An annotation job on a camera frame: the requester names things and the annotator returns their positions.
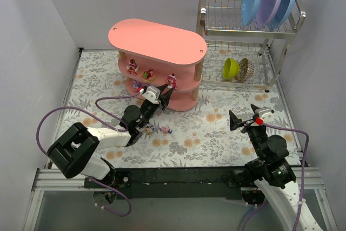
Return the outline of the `pink figure toy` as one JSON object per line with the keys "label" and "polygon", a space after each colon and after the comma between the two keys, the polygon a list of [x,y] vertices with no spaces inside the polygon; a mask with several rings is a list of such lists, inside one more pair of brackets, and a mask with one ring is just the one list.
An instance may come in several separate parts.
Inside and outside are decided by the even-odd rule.
{"label": "pink figure toy", "polygon": [[177,83],[176,83],[176,76],[174,73],[170,74],[167,77],[167,88],[173,89],[173,90],[177,90],[177,88],[178,88]]}
{"label": "pink figure toy", "polygon": [[161,131],[164,132],[164,133],[168,133],[168,134],[172,133],[172,130],[169,127],[167,127],[167,126],[161,127]]}

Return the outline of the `yellow blue duck figure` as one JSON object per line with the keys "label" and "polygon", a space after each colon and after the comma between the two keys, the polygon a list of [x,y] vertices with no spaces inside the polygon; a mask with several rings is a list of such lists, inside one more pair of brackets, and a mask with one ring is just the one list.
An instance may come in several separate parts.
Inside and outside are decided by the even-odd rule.
{"label": "yellow blue duck figure", "polygon": [[151,135],[153,130],[151,128],[147,128],[147,134]]}

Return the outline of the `strawberry cake toy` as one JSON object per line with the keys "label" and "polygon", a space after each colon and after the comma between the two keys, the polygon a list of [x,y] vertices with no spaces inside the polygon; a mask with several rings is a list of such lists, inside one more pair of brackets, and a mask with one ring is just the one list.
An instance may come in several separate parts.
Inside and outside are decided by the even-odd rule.
{"label": "strawberry cake toy", "polygon": [[140,70],[140,66],[136,63],[135,59],[130,59],[127,65],[127,73],[131,75],[137,75]]}

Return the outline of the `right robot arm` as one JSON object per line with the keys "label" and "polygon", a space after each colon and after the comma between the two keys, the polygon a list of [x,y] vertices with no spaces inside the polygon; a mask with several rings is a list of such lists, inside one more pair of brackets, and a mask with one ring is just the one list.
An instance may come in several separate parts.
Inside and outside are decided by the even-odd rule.
{"label": "right robot arm", "polygon": [[284,230],[321,230],[303,198],[304,178],[297,181],[286,160],[289,155],[286,140],[267,134],[274,111],[254,104],[251,109],[254,114],[248,120],[230,111],[230,130],[240,129],[247,134],[257,157],[246,163],[243,170],[232,172],[228,182],[256,186],[272,206]]}

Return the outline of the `pink flowerpot toy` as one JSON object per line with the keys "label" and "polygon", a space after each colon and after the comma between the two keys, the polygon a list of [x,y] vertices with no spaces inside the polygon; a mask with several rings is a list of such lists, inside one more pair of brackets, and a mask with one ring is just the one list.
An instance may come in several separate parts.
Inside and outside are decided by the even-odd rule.
{"label": "pink flowerpot toy", "polygon": [[142,74],[142,79],[145,82],[152,82],[155,79],[155,71],[152,68],[149,68],[148,70],[145,70]]}

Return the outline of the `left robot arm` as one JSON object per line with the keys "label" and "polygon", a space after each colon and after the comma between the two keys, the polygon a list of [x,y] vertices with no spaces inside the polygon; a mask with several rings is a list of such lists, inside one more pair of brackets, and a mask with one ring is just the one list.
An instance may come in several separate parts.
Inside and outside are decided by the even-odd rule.
{"label": "left robot arm", "polygon": [[127,106],[119,118],[119,125],[113,127],[104,123],[103,128],[90,128],[80,122],[74,123],[49,147],[48,157],[67,179],[82,174],[104,184],[113,183],[116,169],[94,152],[135,144],[143,135],[141,129],[149,124],[156,110],[168,106],[172,93],[173,89],[167,84],[140,88],[139,94],[144,97],[142,105]]}

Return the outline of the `pink purple cupcake toy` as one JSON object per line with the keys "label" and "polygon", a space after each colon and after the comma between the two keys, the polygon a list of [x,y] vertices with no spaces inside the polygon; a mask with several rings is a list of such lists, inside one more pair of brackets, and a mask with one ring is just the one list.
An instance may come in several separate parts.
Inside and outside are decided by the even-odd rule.
{"label": "pink purple cupcake toy", "polygon": [[133,80],[132,89],[133,89],[134,92],[138,93],[142,86],[143,86],[142,82],[139,82],[137,80]]}

